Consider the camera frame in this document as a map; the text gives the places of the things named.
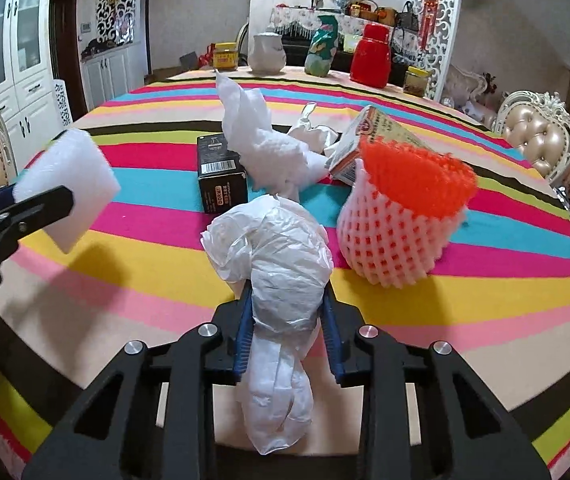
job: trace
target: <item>white ceramic jar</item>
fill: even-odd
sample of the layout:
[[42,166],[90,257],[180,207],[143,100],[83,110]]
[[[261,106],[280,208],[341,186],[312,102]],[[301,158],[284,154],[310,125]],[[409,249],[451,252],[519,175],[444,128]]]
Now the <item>white ceramic jar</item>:
[[254,48],[249,54],[252,72],[261,75],[276,75],[287,64],[282,38],[274,32],[254,35]]

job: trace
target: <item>brown door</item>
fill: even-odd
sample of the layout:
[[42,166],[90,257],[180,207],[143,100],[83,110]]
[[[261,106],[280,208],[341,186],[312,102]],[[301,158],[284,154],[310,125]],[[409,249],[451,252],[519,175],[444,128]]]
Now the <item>brown door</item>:
[[76,0],[49,0],[49,41],[54,78],[65,81],[72,120],[87,113],[76,35]]

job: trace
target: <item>cardboard box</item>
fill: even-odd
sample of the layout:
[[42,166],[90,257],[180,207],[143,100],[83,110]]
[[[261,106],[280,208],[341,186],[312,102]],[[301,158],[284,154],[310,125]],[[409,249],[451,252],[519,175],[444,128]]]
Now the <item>cardboard box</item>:
[[198,187],[205,213],[224,213],[247,203],[247,173],[223,134],[199,137]]
[[326,165],[333,178],[337,178],[350,186],[356,182],[356,159],[359,156],[358,145],[361,136],[368,136],[370,140],[381,137],[387,141],[407,142],[419,148],[430,149],[418,137],[382,110],[367,105],[340,136],[336,151]]

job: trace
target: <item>red kettle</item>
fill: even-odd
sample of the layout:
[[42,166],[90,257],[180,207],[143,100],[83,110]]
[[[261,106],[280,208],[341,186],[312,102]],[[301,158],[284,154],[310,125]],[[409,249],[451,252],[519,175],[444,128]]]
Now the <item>red kettle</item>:
[[384,88],[392,71],[389,50],[389,29],[377,23],[367,23],[351,60],[350,79],[374,88]]

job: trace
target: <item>teal stripe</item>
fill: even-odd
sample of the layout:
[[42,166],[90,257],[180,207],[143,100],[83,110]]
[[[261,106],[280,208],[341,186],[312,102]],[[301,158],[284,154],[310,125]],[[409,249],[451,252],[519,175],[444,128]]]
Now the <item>teal stripe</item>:
[[[275,99],[298,99],[302,101],[308,102],[317,102],[317,103],[329,103],[329,104],[337,104],[337,105],[355,105],[357,107],[365,107],[367,105],[372,104],[370,101],[366,99],[354,99],[348,97],[336,97],[332,95],[326,95],[323,93],[312,93],[312,92],[299,92],[299,91],[291,91],[291,90],[281,90],[281,89],[270,89],[270,88],[261,88],[260,92],[269,98]],[[156,92],[142,92],[140,94],[124,94],[120,97],[114,99],[114,101],[127,103],[131,101],[154,101],[155,99],[159,98],[197,98],[199,96],[217,96],[218,93],[216,92],[216,88],[183,88],[183,89],[176,89],[176,90],[159,90]],[[500,153],[501,155],[508,156],[513,160],[525,160],[525,157],[516,149],[514,148],[504,148],[502,146],[498,146],[494,142],[485,139],[483,136],[477,136],[473,133],[470,133],[462,128],[457,128],[452,126],[451,124],[446,124],[440,121],[428,119],[422,115],[414,114],[410,112],[405,112],[403,110],[398,110],[391,106],[380,105],[376,103],[376,106],[383,110],[386,114],[390,115],[391,117],[402,121],[402,120],[410,120],[420,124],[423,124],[426,127],[437,128],[444,132],[455,134],[457,137],[461,137],[462,139],[473,140],[478,144],[482,144],[486,148],[490,148],[492,151]]]
[[[193,171],[113,168],[122,190],[117,202],[203,211],[197,174]],[[301,204],[325,227],[336,227],[350,189],[314,184],[301,193]],[[264,192],[250,192],[250,200]],[[451,239],[460,244],[570,258],[570,237],[503,216],[468,211]]]

